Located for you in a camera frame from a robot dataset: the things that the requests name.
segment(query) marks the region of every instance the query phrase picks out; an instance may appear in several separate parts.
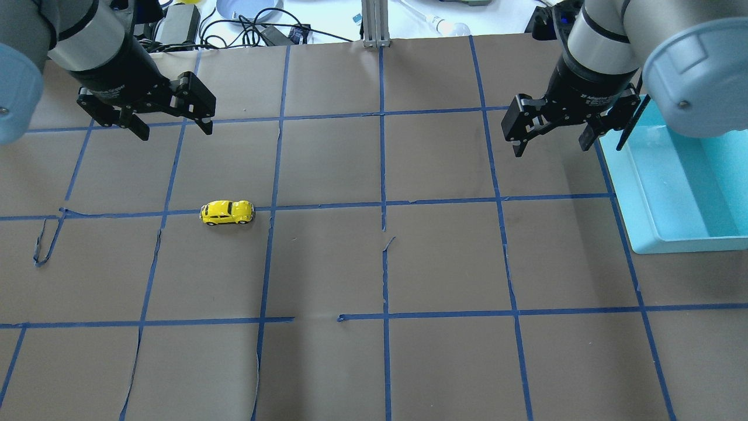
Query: yellow object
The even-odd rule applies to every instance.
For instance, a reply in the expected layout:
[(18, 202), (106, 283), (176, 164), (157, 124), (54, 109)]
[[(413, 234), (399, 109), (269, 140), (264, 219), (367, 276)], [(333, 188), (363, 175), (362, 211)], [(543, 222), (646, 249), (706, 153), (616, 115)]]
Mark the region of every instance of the yellow object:
[(253, 218), (254, 206), (246, 200), (216, 200), (200, 208), (200, 220), (208, 225), (245, 224)]

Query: metal post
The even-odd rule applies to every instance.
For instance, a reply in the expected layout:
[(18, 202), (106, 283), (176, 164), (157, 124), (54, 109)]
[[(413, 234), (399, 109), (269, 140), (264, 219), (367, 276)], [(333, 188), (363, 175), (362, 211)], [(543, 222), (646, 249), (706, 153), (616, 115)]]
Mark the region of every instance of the metal post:
[(387, 25), (387, 0), (361, 0), (361, 16), (364, 26), (364, 46), (375, 48), (390, 45), (390, 29)]

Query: turquoise bin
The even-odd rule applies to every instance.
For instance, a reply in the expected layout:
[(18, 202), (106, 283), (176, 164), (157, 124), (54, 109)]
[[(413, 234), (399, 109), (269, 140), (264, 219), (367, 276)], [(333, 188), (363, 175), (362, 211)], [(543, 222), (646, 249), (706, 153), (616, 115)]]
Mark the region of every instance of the turquoise bin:
[(652, 101), (616, 151), (620, 136), (601, 145), (635, 252), (748, 249), (748, 130), (681, 136)]

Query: robotic arm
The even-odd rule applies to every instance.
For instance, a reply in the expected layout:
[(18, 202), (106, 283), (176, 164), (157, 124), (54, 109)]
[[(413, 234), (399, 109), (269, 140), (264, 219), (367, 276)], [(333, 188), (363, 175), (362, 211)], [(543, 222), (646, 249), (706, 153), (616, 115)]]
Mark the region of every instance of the robotic arm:
[(640, 67), (674, 131), (748, 129), (748, 0), (567, 0), (551, 10), (563, 54), (545, 96), (518, 94), (501, 122), (515, 156), (558, 126), (587, 123), (579, 138), (587, 151), (635, 124), (641, 86), (631, 78)]
[(215, 96), (192, 72), (167, 79), (132, 36), (140, 3), (147, 2), (0, 1), (0, 144), (28, 129), (47, 56), (83, 85), (77, 102), (102, 126), (116, 124), (148, 140), (150, 129), (136, 114), (166, 112), (212, 133)]

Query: yellow toy car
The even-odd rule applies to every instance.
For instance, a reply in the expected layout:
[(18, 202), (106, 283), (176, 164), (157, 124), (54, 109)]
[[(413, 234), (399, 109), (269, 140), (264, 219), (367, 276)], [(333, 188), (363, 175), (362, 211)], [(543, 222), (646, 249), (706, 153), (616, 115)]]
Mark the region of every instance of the yellow toy car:
[(200, 220), (207, 225), (245, 224), (254, 218), (254, 206), (246, 200), (216, 200), (200, 208)]

